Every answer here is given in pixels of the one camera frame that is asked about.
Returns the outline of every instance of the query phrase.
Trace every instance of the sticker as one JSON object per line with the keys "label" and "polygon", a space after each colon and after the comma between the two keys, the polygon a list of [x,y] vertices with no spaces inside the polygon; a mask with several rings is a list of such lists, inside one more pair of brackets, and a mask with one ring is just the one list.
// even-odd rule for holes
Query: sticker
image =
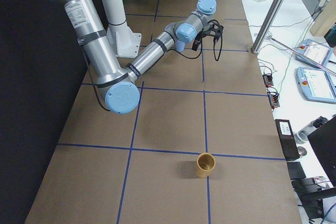
{"label": "sticker", "polygon": [[289,129],[289,124],[287,122],[279,122],[280,124],[280,129],[281,129],[281,133],[283,135],[287,135],[290,136],[290,129]]}
{"label": "sticker", "polygon": [[89,18],[83,8],[82,2],[75,2],[65,7],[65,11],[74,29],[85,24],[89,24]]}

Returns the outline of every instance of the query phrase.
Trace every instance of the cup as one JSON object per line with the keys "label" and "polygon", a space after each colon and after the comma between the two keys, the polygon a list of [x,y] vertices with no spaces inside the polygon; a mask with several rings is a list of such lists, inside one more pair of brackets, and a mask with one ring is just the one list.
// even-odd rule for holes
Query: cup
{"label": "cup", "polygon": [[196,160],[196,175],[206,178],[216,166],[216,160],[210,153],[201,153]]}

